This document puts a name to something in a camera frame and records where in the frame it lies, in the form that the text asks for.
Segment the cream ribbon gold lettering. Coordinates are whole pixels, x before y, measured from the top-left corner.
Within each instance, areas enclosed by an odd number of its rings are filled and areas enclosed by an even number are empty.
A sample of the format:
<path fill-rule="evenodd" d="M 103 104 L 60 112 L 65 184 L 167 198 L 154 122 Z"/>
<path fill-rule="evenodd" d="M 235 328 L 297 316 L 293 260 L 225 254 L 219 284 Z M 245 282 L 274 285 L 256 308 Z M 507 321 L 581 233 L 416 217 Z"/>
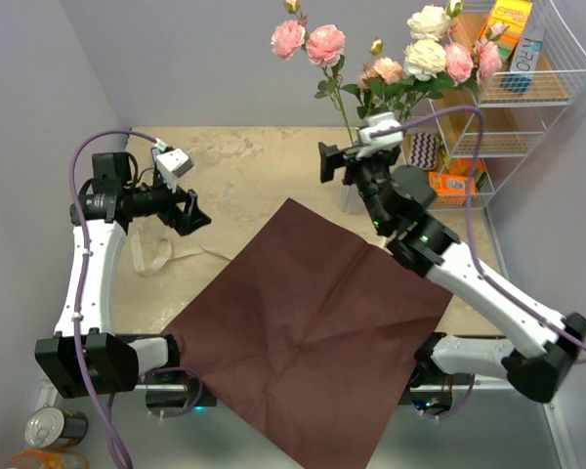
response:
<path fill-rule="evenodd" d="M 187 249 L 175 251 L 172 242 L 168 238 L 160 238 L 156 241 L 156 254 L 152 260 L 147 263 L 140 232 L 136 232 L 131 236 L 130 250 L 134 271 L 142 277 L 155 276 L 170 262 L 201 254 L 208 254 L 227 262 L 232 260 L 230 256 L 204 245 L 196 245 Z"/>

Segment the white rose stem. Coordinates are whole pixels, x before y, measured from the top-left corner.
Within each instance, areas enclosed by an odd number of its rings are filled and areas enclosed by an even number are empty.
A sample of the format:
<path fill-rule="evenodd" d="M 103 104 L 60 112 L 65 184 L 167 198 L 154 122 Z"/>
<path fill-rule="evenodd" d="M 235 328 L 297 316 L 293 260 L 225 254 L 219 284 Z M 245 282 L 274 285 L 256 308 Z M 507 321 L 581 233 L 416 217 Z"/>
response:
<path fill-rule="evenodd" d="M 449 1 L 444 7 L 427 5 L 406 22 L 412 42 L 403 53 L 402 79 L 395 114 L 400 121 L 410 117 L 413 109 L 426 99 L 436 100 L 454 88 L 444 71 L 444 46 L 455 20 L 462 13 L 461 1 Z"/>

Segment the peach rose stem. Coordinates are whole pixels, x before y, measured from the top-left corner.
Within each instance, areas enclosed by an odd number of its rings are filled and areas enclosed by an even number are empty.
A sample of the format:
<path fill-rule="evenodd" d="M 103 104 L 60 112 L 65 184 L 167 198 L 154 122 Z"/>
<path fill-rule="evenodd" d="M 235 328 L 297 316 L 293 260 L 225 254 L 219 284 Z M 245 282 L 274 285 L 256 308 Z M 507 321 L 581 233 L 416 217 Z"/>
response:
<path fill-rule="evenodd" d="M 369 46 L 370 57 L 364 63 L 357 82 L 340 87 L 341 91 L 356 99 L 356 113 L 360 119 L 378 113 L 397 111 L 402 66 L 399 62 L 384 56 L 383 50 L 383 40 L 375 38 Z"/>

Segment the small pink rose stem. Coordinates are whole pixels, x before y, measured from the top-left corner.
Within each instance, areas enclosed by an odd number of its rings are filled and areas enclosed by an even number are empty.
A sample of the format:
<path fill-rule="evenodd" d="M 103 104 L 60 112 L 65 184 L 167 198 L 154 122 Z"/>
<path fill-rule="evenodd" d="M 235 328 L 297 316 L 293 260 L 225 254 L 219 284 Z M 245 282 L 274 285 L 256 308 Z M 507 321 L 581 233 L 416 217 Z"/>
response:
<path fill-rule="evenodd" d="M 308 18 L 302 12 L 300 1 L 281 1 L 290 20 L 279 24 L 273 31 L 270 45 L 272 53 L 282 61 L 291 59 L 298 51 L 321 71 L 315 97 L 329 99 L 343 119 L 348 138 L 354 142 L 354 134 L 345 109 L 341 86 L 341 70 L 345 64 L 346 35 L 335 24 L 324 24 L 308 30 Z"/>

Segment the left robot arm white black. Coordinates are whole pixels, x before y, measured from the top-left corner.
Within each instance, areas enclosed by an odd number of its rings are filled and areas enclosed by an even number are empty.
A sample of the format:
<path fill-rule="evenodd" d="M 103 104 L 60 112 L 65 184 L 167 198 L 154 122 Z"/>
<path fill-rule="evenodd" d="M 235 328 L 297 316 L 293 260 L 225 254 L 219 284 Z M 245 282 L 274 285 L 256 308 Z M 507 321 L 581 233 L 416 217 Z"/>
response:
<path fill-rule="evenodd" d="M 52 337 L 35 344 L 34 356 L 65 399 L 85 397 L 89 374 L 100 395 L 129 392 L 150 373 L 161 383 L 176 381 L 183 360 L 171 335 L 115 334 L 112 292 L 130 223 L 155 216 L 178 235 L 210 224 L 197 194 L 179 180 L 193 166 L 181 149 L 153 149 L 150 184 L 134 178 L 135 157 L 126 151 L 95 153 L 93 176 L 78 199 L 84 217 L 70 211 L 74 257 L 63 311 Z"/>

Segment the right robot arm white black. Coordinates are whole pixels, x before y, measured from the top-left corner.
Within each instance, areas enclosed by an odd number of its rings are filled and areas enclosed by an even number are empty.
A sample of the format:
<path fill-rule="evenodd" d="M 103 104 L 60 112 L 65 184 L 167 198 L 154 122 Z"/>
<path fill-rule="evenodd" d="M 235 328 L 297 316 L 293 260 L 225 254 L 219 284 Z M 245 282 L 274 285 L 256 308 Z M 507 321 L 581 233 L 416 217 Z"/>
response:
<path fill-rule="evenodd" d="M 508 381 L 526 398 L 546 404 L 565 380 L 586 338 L 586 318 L 567 316 L 521 292 L 473 256 L 469 245 L 428 210 L 437 194 L 425 171 L 396 162 L 399 150 L 356 159 L 358 147 L 319 144 L 320 180 L 344 169 L 394 259 L 417 276 L 461 298 L 494 324 L 501 336 L 434 333 L 415 354 L 413 385 L 455 374 Z"/>

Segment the red wrapping paper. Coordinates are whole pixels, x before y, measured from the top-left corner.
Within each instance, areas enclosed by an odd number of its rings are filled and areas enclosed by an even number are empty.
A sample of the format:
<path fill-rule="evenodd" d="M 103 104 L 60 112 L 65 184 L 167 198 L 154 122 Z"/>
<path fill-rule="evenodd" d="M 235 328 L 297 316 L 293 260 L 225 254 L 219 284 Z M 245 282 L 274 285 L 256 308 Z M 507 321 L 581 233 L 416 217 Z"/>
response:
<path fill-rule="evenodd" d="M 363 468 L 450 300 L 290 199 L 166 331 L 181 364 L 301 466 Z"/>

